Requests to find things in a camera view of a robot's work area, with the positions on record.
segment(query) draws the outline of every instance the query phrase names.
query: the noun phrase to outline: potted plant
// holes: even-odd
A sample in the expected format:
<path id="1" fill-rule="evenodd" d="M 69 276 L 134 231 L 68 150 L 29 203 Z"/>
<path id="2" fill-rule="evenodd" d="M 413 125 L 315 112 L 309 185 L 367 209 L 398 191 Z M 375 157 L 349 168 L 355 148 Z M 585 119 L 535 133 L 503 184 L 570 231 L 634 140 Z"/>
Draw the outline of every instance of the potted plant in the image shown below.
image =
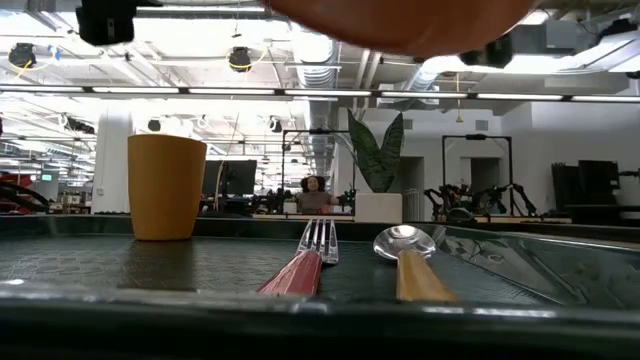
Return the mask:
<path id="1" fill-rule="evenodd" d="M 404 119 L 398 114 L 387 128 L 378 146 L 375 136 L 364 123 L 356 120 L 348 109 L 349 135 L 347 149 L 353 156 L 364 180 L 373 193 L 356 194 L 356 222 L 402 222 L 402 195 L 388 194 L 400 167 L 404 142 Z"/>

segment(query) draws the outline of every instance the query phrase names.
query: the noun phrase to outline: camera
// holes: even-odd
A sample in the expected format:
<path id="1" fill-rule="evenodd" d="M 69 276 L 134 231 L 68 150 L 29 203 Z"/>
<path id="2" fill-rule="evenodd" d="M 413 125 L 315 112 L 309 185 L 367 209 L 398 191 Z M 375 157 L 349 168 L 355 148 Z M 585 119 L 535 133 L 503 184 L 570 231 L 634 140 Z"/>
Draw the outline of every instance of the camera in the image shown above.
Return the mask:
<path id="1" fill-rule="evenodd" d="M 162 6 L 146 0 L 82 0 L 76 8 L 80 38 L 94 46 L 131 42 L 138 6 Z"/>

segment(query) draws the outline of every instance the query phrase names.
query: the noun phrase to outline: fork tines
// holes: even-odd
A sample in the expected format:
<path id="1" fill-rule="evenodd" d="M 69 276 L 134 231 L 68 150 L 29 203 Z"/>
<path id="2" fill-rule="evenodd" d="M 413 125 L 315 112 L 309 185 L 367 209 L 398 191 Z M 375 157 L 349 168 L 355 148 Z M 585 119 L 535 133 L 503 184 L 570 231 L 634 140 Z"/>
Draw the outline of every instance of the fork tines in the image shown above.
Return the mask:
<path id="1" fill-rule="evenodd" d="M 309 220 L 302 238 L 300 238 L 296 255 L 309 250 L 317 252 L 325 263 L 335 264 L 338 262 L 338 238 L 333 220 Z"/>

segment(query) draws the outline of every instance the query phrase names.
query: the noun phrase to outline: wooden spoon handle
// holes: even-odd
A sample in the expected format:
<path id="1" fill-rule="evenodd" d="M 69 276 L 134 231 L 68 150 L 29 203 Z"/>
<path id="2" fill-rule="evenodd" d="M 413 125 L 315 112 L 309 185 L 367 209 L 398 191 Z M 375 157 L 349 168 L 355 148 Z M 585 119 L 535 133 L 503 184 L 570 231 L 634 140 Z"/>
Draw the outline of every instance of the wooden spoon handle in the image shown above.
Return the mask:
<path id="1" fill-rule="evenodd" d="M 398 256 L 396 297 L 405 301 L 458 301 L 420 253 L 406 250 Z"/>

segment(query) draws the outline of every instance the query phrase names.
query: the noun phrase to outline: spoon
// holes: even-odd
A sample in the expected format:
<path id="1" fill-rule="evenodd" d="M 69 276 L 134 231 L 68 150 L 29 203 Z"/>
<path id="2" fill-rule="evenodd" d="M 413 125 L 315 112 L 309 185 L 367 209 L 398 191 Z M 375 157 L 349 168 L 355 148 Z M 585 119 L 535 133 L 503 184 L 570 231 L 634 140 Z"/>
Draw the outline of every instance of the spoon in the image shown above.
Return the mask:
<path id="1" fill-rule="evenodd" d="M 444 227 L 437 237 L 444 236 Z M 424 231 L 410 225 L 390 227 L 376 237 L 373 251 L 385 259 L 398 261 L 396 297 L 405 301 L 458 301 L 426 262 L 436 252 L 436 242 Z"/>

